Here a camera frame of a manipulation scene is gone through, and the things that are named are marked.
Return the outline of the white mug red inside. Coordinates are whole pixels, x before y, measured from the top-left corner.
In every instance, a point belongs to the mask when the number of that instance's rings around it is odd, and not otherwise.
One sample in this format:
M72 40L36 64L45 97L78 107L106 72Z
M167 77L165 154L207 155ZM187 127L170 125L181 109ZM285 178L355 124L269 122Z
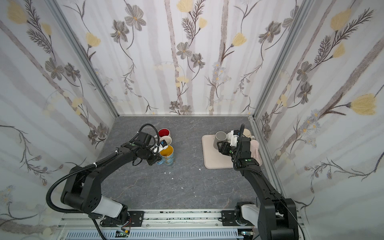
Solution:
M159 135L160 138L162 138L162 137L169 137L171 135L171 132L170 132L169 129L163 128L163 129L160 129L158 131L158 135Z

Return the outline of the blue glass patterned mug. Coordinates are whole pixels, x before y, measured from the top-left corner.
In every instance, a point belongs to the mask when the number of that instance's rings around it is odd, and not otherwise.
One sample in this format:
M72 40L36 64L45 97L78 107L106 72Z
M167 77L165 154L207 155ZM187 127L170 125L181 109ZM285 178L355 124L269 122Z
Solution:
M156 162L157 165L165 164L167 166L172 166L175 161L174 148L172 146L168 146L166 149L160 152L161 160Z

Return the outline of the light grey mug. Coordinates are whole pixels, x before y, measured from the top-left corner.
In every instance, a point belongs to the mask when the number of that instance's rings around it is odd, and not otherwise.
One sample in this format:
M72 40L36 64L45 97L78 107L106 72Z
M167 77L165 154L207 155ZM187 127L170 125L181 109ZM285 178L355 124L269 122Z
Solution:
M172 138L170 136L163 136L160 138L160 145L165 148L172 143Z

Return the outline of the beige plastic tray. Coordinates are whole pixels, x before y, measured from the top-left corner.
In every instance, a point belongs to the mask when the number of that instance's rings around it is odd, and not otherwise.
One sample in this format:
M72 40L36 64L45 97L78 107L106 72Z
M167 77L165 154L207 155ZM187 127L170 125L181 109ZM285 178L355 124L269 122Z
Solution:
M215 135L202 137L204 164L207 169L232 169L233 163L230 156L225 156L213 146Z

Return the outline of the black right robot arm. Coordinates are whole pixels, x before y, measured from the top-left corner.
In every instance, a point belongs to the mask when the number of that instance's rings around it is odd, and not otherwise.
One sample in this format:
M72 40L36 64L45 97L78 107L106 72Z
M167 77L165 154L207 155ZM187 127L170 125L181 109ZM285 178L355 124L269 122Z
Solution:
M257 227L262 240L298 240L301 228L297 208L292 199L285 198L269 182L258 161L252 157L251 139L244 135L245 125L235 130L232 140L236 145L218 142L219 153L230 156L235 171L251 184L259 201L257 207L251 203L237 205L237 221L248 221Z

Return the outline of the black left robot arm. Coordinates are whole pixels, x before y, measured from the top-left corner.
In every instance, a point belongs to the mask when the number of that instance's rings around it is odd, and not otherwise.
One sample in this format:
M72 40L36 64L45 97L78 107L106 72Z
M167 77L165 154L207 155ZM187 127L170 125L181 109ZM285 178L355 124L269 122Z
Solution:
M121 223L128 221L127 206L102 195L102 182L120 167L134 162L136 159L146 160L149 165L161 159L159 136L151 136L144 132L117 148L112 154L85 167L74 167L70 173L57 180L46 195L47 205L60 213L83 213L101 215ZM68 206L63 209L52 200L55 188L65 183L61 195L61 203Z

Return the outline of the pink mug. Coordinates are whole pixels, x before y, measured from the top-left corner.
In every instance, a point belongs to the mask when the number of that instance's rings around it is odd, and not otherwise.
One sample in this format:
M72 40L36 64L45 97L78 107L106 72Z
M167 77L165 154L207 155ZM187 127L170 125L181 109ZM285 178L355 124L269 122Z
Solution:
M259 155L259 142L256 140L251 140L250 144L251 144L250 145L251 157L255 159L258 162L258 164L261 166L263 162Z

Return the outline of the cream round mug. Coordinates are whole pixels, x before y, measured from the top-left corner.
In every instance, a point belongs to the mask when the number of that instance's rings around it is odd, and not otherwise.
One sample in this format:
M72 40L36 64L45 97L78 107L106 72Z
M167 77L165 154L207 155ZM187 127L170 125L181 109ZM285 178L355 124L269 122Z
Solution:
M255 139L255 136L252 135L251 131L248 130L248 129L244 129L243 131L243 136L246 137L246 138L249 138L251 140L254 140Z

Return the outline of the dark grey mug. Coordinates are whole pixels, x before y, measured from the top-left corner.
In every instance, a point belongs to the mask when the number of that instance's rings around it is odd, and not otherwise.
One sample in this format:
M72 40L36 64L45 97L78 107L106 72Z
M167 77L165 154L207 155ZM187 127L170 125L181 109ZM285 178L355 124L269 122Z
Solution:
M227 140L227 134L223 131L219 131L215 134L213 146L216 150L219 149L218 143L225 142Z

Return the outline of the right corner aluminium profile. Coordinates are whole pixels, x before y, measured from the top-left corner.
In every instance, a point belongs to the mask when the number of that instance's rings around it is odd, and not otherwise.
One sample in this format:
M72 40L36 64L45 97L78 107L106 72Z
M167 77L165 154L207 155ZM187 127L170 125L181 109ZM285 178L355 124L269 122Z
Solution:
M275 65L272 69L272 72L268 78L268 81L267 81L267 83L263 89L262 95L261 95L259 102L256 106L256 109L252 115L252 119L255 119L258 116L258 114L262 111L263 105L267 101L268 95L270 94L272 87L275 84L275 81L277 80L278 74L280 73L280 71L284 65L284 62L288 58L288 55L293 48L295 40L298 37L300 30L301 30L301 27L303 26L303 24L307 18L307 15L309 14L314 2L315 1L313 1L313 0L305 0L302 2L302 5L297 12L297 16L293 21L291 30L290 30L290 32L289 32L289 34L288 34L288 36L284 42L284 45L283 45L283 47L282 47L282 49L278 55L278 58L277 58Z

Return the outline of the corner aluminium profile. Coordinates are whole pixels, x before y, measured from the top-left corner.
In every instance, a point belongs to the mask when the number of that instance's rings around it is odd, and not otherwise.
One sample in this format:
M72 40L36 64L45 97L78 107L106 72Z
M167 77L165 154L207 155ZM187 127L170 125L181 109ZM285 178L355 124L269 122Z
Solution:
M258 116L258 114L262 111L263 105L267 101L268 95L270 94L272 87L275 84L275 81L277 80L278 74L280 73L280 71L284 65L284 62L288 58L288 55L293 48L295 40L298 37L300 30L301 30L301 27L303 26L303 24L307 18L307 15L309 14L314 2L315 1L313 1L313 0L305 0L302 2L302 5L297 12L297 16L293 21L291 30L290 30L290 32L289 32L289 34L288 34L288 36L284 42L284 45L283 45L283 47L282 47L282 49L278 55L278 58L277 58L275 65L272 69L272 72L268 78L268 81L267 81L267 83L263 89L262 95L261 95L259 102L256 106L256 109L252 115L252 119L255 119Z
M59 7L59 4L57 1L48 1L45 0L45 3L47 7L49 8L51 14L55 18L56 22L58 23L61 30L64 32L64 35L68 39L70 45L72 46L72 49L76 53L77 57L81 61L83 67L85 68L86 72L91 77L91 80L93 84L95 85L96 89L99 91L100 95L102 96L104 102L106 103L107 107L109 108L112 116L114 118L119 117L119 113L116 110L115 106L113 105L111 99L109 98L109 95L107 94L107 91L102 85L101 80L96 74L96 71L94 70L91 61L87 57L86 50L82 47L79 38L72 30L71 26L69 25L67 19L65 18L62 10Z

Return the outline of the left corner aluminium profile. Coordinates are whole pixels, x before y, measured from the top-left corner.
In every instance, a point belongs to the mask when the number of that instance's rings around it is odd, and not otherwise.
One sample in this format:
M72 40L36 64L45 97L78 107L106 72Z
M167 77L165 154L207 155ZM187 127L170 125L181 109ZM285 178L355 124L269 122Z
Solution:
M70 45L72 46L72 49L76 53L77 57L81 61L83 67L85 68L86 72L91 77L91 80L93 84L95 85L96 89L99 91L100 95L102 96L104 102L106 103L107 107L109 108L112 116L114 118L119 117L119 113L116 110L115 106L113 105L111 99L109 98L109 95L107 94L107 91L102 85L101 80L96 74L96 71L94 70L91 61L87 57L86 50L82 47L79 38L72 30L71 26L69 25L67 19L65 18L62 10L59 7L59 4L57 1L48 1L45 0L45 3L47 7L49 8L51 14L55 18L56 22L58 23L61 30L64 32L64 35L68 39Z

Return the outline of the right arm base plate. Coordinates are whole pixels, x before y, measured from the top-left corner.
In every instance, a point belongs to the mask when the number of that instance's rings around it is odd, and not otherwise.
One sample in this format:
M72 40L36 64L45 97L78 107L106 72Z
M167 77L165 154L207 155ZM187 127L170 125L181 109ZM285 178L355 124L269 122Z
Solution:
M235 227L240 226L237 222L237 212L235 210L222 210L221 211L221 222L223 227Z

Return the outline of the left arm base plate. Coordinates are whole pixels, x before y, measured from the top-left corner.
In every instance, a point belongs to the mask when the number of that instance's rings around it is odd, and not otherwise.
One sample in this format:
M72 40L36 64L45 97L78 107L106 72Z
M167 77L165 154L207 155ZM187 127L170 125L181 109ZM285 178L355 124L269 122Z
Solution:
M127 223L128 227L141 227L144 220L144 211L129 211L130 220Z

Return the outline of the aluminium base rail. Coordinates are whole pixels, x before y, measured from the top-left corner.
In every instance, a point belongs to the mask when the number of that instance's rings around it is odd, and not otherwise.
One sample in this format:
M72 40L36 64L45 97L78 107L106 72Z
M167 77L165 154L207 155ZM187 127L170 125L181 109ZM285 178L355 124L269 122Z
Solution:
M144 211L141 229L155 228L221 228L220 209L198 210L133 210ZM86 214L64 214L59 228L94 227L91 218Z

